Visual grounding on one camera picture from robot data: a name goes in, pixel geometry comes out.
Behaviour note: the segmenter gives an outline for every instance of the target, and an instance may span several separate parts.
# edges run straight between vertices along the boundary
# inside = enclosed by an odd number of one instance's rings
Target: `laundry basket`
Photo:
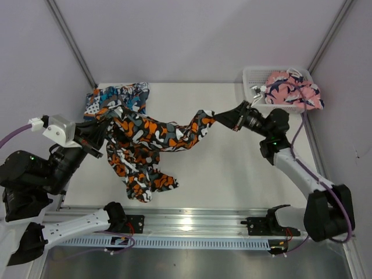
[[[308,70],[301,69],[298,67],[264,67],[264,66],[249,66],[243,70],[243,84],[244,84],[244,94],[245,98],[249,101],[253,101],[253,94],[251,86],[253,85],[265,85],[268,77],[274,71],[287,71],[288,69],[296,69],[303,75],[304,80],[313,81]],[[280,104],[268,104],[262,98],[258,103],[255,104],[255,107],[261,113],[269,113],[273,109],[280,108],[284,109],[288,113],[302,113],[304,110],[297,107],[296,105],[280,105]]]

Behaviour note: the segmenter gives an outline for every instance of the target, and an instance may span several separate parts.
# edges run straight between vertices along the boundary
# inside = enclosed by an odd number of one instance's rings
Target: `gray floor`
[[[287,258],[266,251],[132,249],[60,260],[84,250],[55,247],[42,278],[351,278],[342,246],[325,242],[307,243]]]

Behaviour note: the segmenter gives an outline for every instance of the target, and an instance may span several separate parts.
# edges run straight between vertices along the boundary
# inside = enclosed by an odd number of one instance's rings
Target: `pink patterned cloth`
[[[323,109],[324,102],[320,99],[319,87],[310,81],[304,81],[301,74],[296,72],[287,73],[286,71],[275,71],[267,79],[266,85],[277,83],[271,87],[267,87],[265,92],[265,101],[269,104],[281,105],[296,105],[299,108],[304,108],[304,99],[301,97],[300,92],[290,84],[282,83],[286,81],[297,85],[302,89],[302,95],[306,99],[306,109]]]

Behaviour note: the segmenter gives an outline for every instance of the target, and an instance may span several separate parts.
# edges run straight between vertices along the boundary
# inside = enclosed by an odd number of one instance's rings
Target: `folded clothing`
[[[280,83],[280,81],[295,84],[301,88],[301,93],[291,84]],[[267,87],[264,94],[266,103],[281,105],[296,105],[299,108],[306,109],[323,109],[324,102],[320,99],[319,87],[310,81],[304,80],[303,75],[298,71],[275,71],[267,79],[266,85],[274,84]]]
[[[214,123],[214,112],[199,110],[187,126],[163,123],[123,105],[104,107],[99,121],[112,120],[107,129],[108,162],[127,186],[127,196],[141,202],[152,200],[152,193],[178,187],[172,176],[160,172],[159,152],[178,152],[192,148]]]
[[[150,93],[148,83],[134,83],[119,87],[106,87],[94,89],[87,95],[87,105],[84,112],[84,120],[93,120],[95,114],[104,106],[125,105],[127,108],[146,113],[146,100]]]

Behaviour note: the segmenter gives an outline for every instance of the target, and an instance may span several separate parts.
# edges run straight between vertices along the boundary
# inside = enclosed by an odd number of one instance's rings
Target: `table surface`
[[[100,84],[100,87],[119,84]],[[216,113],[236,107],[244,99],[242,84],[150,84],[147,114],[159,121],[188,124],[199,109]],[[291,140],[301,116],[290,114]],[[248,129],[233,132],[215,123],[192,149],[161,153],[162,172],[175,176],[180,187],[154,193],[153,200],[129,200],[126,186],[106,161],[87,156],[70,180],[65,206],[103,206],[111,201],[132,208],[256,209],[281,204],[305,207],[306,199],[282,172],[262,158],[263,139]],[[309,141],[303,129],[295,143],[302,159],[315,169]]]

